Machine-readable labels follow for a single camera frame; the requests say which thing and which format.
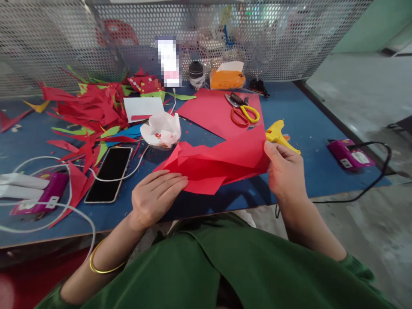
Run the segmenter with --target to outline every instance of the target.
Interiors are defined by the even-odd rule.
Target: black cable
[[[386,145],[385,143],[382,143],[382,142],[366,142],[366,143],[362,143],[362,144],[355,144],[355,145],[348,146],[348,150],[355,150],[355,149],[358,149],[360,147],[368,146],[368,145],[371,145],[371,144],[381,144],[386,148],[386,151],[388,152],[388,154],[386,156],[386,159],[385,159],[385,162],[383,163],[382,171],[381,171],[381,174],[379,175],[379,177],[374,182],[372,182],[368,187],[366,187],[357,197],[354,197],[351,200],[323,201],[323,202],[313,202],[313,203],[326,204],[326,203],[350,203],[350,202],[354,202],[354,201],[358,200],[361,196],[363,196],[371,188],[373,188],[373,186],[375,186],[385,176],[386,170],[387,170],[388,165],[389,165],[389,161],[392,158],[392,149],[388,145]],[[276,219],[279,218],[279,214],[280,214],[279,205],[276,204],[276,207],[275,207],[275,217],[276,217]]]

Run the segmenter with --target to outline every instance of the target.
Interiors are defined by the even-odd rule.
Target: green sleeve
[[[35,309],[75,309],[81,306],[70,305],[60,297],[61,286],[43,299]]]
[[[391,305],[393,308],[395,306],[386,300],[383,293],[377,288],[373,287],[371,284],[375,281],[375,275],[373,272],[362,264],[357,258],[348,253],[348,256],[341,262],[339,262],[343,267],[354,274],[360,281],[362,281],[370,290],[372,290],[377,296],[382,298],[387,304]]]

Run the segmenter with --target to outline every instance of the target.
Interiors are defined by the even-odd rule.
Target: metal mesh
[[[207,73],[224,61],[240,60],[246,74],[266,81],[305,79],[371,2],[115,1],[119,0],[88,5],[80,0],[0,4],[0,95],[35,93],[39,82],[75,91],[77,82],[58,69],[67,65],[83,77],[104,80],[119,80],[124,67],[132,73],[140,66],[153,71],[156,35],[180,36],[184,73],[194,60],[201,61]]]

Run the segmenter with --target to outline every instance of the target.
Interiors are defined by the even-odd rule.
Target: blue tabletop
[[[344,139],[346,136],[293,83],[267,83],[265,86],[271,94],[268,99],[260,97],[265,128],[267,129],[279,119],[284,119],[285,127],[282,133],[291,136],[291,145],[299,149],[304,158],[309,197],[362,190],[379,176],[380,171],[376,167],[369,167],[361,173],[353,174],[344,171],[339,166],[326,147],[327,140]],[[178,88],[176,92],[189,95],[195,93],[189,87]],[[34,104],[43,102],[41,98],[30,98],[28,101]],[[176,109],[183,103],[177,100]],[[0,102],[0,109],[5,109],[9,117],[14,117],[28,108],[21,100],[3,100]],[[182,126],[181,140],[187,141],[193,146],[213,146],[223,142],[222,138],[196,124],[191,124],[187,119],[181,118],[180,123]],[[51,155],[52,151],[55,152],[53,156],[60,158],[67,154],[67,151],[47,144],[46,140],[66,139],[77,146],[82,144],[82,142],[52,132],[51,127],[66,128],[68,123],[57,120],[45,112],[42,114],[33,112],[20,121],[19,124],[22,127],[18,132],[13,133],[8,130],[0,134],[0,173],[10,173],[23,161],[33,157]],[[145,147],[146,144],[143,143],[138,154]],[[163,162],[170,153],[169,151],[163,152],[150,148],[137,172],[123,183],[116,203],[88,205],[81,202],[78,209],[93,220],[97,231],[113,229],[132,210],[130,195],[134,186]],[[129,171],[135,168],[138,154],[129,164]],[[22,170],[29,174],[42,167],[54,164],[54,160],[39,159],[27,164]],[[270,192],[267,183],[268,175],[264,174],[222,186],[213,196],[182,192],[162,221],[272,205],[276,203],[276,197]],[[390,185],[390,182],[383,178],[378,185]],[[31,216],[9,216],[10,209],[11,206],[0,207],[0,225],[19,230],[28,230],[46,225],[60,213],[60,209],[58,209],[38,221],[33,221]],[[89,223],[78,214],[71,213],[52,229],[24,234],[0,232],[0,247],[88,233],[91,233]]]

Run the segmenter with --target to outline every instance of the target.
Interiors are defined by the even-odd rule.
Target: bangle
[[[120,267],[122,267],[126,263],[126,262],[123,262],[122,264],[120,264],[116,268],[113,268],[112,270],[106,270],[106,271],[97,270],[93,265],[93,257],[94,257],[94,254],[95,254],[97,248],[102,244],[103,241],[104,241],[104,239],[96,246],[96,248],[94,248],[93,252],[90,255],[90,269],[94,273],[99,273],[99,274],[111,273],[111,272],[114,272],[115,270],[118,270]]]

